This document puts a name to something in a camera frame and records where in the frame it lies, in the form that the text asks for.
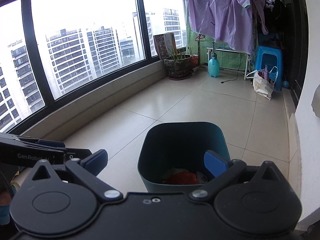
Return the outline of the red plastic bag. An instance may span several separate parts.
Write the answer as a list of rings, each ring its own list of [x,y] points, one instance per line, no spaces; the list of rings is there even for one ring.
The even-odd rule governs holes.
[[[181,171],[169,176],[164,183],[168,185],[197,185],[200,182],[196,174],[188,171]]]

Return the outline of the dark teal trash bin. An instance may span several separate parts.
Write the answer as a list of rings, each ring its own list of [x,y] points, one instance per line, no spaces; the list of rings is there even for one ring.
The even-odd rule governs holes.
[[[210,122],[169,122],[151,128],[143,142],[138,159],[138,172],[149,193],[184,192],[197,185],[168,185],[172,174],[188,171],[203,173],[208,182],[214,177],[204,166],[204,154],[214,151],[230,160],[228,147],[219,126]]]

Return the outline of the cookie snack package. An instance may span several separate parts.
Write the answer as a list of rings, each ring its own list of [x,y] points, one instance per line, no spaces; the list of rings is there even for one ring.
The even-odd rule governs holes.
[[[208,178],[199,171],[196,172],[196,177],[200,184],[205,184],[208,182]]]

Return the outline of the white shopping bag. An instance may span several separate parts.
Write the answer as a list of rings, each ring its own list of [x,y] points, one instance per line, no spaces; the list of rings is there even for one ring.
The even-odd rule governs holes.
[[[274,87],[278,78],[278,67],[273,66],[268,70],[267,65],[260,70],[254,70],[246,75],[247,79],[252,79],[254,91],[271,101]]]

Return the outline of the teal spray bottle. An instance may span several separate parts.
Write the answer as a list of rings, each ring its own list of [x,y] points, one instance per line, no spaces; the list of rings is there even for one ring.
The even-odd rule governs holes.
[[[213,42],[212,50],[210,51],[210,59],[208,61],[208,74],[210,77],[219,77],[220,63],[215,52],[215,42]]]

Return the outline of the small blue ball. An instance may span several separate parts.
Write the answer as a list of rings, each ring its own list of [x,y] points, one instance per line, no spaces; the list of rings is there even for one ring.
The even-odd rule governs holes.
[[[284,88],[289,88],[289,86],[290,86],[290,84],[289,84],[288,81],[284,81],[284,82],[283,82],[283,87],[284,87]]]

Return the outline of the small red flower pot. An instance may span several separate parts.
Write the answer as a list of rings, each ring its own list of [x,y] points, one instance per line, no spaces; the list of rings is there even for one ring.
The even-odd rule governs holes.
[[[193,55],[191,57],[191,62],[190,62],[190,67],[191,69],[194,69],[196,67],[198,67],[200,64],[199,64],[199,56],[198,55]]]

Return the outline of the white drying rack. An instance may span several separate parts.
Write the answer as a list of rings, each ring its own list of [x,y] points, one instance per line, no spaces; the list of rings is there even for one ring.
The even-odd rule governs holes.
[[[247,73],[251,70],[249,66],[251,57],[248,54],[225,47],[213,48],[211,46],[206,49],[208,61],[216,53],[221,70],[234,70],[238,74],[243,72],[244,80],[246,79]]]

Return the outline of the dark ceramic plant pot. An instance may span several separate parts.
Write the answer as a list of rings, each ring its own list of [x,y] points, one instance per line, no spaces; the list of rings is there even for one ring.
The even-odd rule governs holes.
[[[171,80],[184,80],[192,74],[191,55],[178,54],[164,59],[163,62]]]

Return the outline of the blue plastic stool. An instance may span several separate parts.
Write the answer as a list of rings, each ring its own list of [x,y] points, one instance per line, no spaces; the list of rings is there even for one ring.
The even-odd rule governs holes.
[[[267,67],[270,79],[274,82],[275,90],[281,91],[283,86],[283,57],[280,49],[258,46],[254,69],[261,70],[265,67]]]

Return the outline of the cardboard box on sill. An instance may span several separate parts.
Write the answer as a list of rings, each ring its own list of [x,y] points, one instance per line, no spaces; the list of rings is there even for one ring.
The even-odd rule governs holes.
[[[159,34],[153,37],[155,50],[161,60],[178,54],[174,33]]]

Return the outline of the purple hanging garment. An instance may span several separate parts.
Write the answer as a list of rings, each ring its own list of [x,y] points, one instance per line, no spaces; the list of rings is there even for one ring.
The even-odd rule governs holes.
[[[265,0],[185,0],[192,31],[227,43],[233,50],[250,55],[253,50],[253,8],[265,25]]]

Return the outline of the black window frame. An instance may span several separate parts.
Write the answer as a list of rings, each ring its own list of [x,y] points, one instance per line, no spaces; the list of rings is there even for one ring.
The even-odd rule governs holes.
[[[1,0],[1,5],[6,5],[15,0]],[[32,114],[17,126],[10,130],[13,134],[27,134],[33,128],[35,128],[40,122],[44,121],[45,118],[53,114],[55,111],[59,111],[69,103],[78,100],[80,97],[86,95],[87,93],[93,92],[93,90],[106,85],[107,83],[114,81],[116,79],[121,79],[123,77],[131,76],[135,72],[143,70],[144,68],[149,68],[153,64],[159,63],[159,58],[153,57],[151,55],[151,50],[149,47],[149,39],[147,33],[146,16],[143,0],[138,0],[138,14],[140,17],[140,25],[142,26],[142,40],[145,43],[144,51],[146,54],[146,59],[138,63],[134,63],[120,70],[116,70],[111,74],[100,77],[86,85],[80,87],[75,91],[67,94],[66,96],[54,99],[52,92],[49,88],[49,82],[46,78],[43,64],[41,61],[39,49],[36,44],[35,30],[33,17],[31,15],[31,0],[21,0],[22,6],[22,23],[23,23],[23,33],[26,41],[27,51],[31,54],[30,62],[33,71],[35,72],[35,80],[39,84],[40,93],[43,96],[45,107],[38,112]]]

